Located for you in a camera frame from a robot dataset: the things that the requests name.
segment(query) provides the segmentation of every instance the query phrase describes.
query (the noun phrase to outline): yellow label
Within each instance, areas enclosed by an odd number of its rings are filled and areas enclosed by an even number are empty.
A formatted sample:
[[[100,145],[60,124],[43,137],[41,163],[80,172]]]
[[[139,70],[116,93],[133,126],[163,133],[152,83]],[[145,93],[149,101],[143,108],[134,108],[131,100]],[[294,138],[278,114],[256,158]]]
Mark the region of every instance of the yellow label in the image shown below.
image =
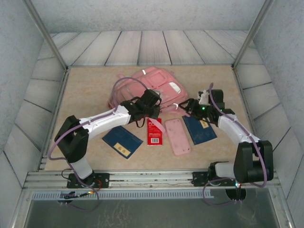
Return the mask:
[[[207,128],[207,127],[209,127],[208,123],[205,122],[205,121],[203,121],[203,120],[200,120],[200,123],[201,123],[201,125],[203,126],[204,129]]]
[[[124,148],[121,144],[119,144],[119,143],[116,143],[115,144],[115,146],[114,146],[114,148],[116,149],[116,150],[118,150],[119,151],[119,153],[121,153],[121,154],[123,154],[124,156],[126,156],[126,157],[128,157],[129,155],[130,155],[130,151],[128,151],[126,148]]]

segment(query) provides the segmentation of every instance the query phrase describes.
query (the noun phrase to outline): red box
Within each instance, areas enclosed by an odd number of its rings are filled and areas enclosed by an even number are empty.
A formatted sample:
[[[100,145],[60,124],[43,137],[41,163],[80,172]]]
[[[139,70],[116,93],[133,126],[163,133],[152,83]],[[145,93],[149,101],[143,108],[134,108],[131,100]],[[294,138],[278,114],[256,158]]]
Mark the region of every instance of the red box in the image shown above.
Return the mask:
[[[162,132],[158,129],[151,120],[148,119],[148,146],[162,145]]]

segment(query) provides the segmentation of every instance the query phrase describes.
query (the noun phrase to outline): blue passport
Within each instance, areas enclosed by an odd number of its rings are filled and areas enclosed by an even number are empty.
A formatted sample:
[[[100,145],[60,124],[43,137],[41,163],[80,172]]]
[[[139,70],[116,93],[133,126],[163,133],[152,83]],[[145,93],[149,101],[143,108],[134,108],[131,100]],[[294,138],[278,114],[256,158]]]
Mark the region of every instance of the blue passport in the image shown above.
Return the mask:
[[[126,159],[129,159],[143,142],[122,126],[112,128],[103,140]]]
[[[194,145],[217,138],[217,135],[209,123],[202,120],[196,120],[193,117],[183,116],[182,118],[186,124]]]

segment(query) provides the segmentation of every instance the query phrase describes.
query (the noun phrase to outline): phone case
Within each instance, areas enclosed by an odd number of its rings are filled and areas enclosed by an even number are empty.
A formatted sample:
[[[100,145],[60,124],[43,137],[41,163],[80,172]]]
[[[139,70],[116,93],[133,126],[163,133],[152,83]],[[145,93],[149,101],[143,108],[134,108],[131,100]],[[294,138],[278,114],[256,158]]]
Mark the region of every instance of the phone case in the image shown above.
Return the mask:
[[[191,152],[191,147],[180,119],[165,122],[171,149],[176,156]]]

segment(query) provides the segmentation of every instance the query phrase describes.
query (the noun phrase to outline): beige tabletop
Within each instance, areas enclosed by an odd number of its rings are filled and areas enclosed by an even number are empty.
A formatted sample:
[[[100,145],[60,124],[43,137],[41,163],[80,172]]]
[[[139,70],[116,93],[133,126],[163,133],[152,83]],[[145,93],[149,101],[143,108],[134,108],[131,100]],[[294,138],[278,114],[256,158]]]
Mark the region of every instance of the beige tabletop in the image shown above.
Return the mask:
[[[245,109],[230,66],[164,66],[173,71],[176,79],[184,86],[188,97],[197,97],[197,92],[208,89],[214,82],[214,89],[222,89],[226,108],[231,108],[240,122],[249,129]],[[108,110],[107,101],[118,74],[132,76],[144,69],[139,66],[128,67],[88,67],[72,68],[59,110],[55,134],[64,120],[75,115],[76,118],[90,117]],[[162,122],[181,118],[178,114],[161,114]],[[162,146],[147,145],[147,126],[137,128],[135,123],[124,126],[128,131],[143,140],[141,146],[129,158],[125,159],[108,146],[102,137],[104,132],[89,141],[86,158],[94,170],[167,170],[199,169],[209,167],[215,161],[234,161],[237,147],[229,137],[212,125],[217,139],[194,145],[182,120],[184,130],[191,145],[191,153],[175,156],[169,141],[163,137]],[[62,156],[56,148],[53,157]],[[45,170],[63,170],[68,168],[65,161],[47,161]]]

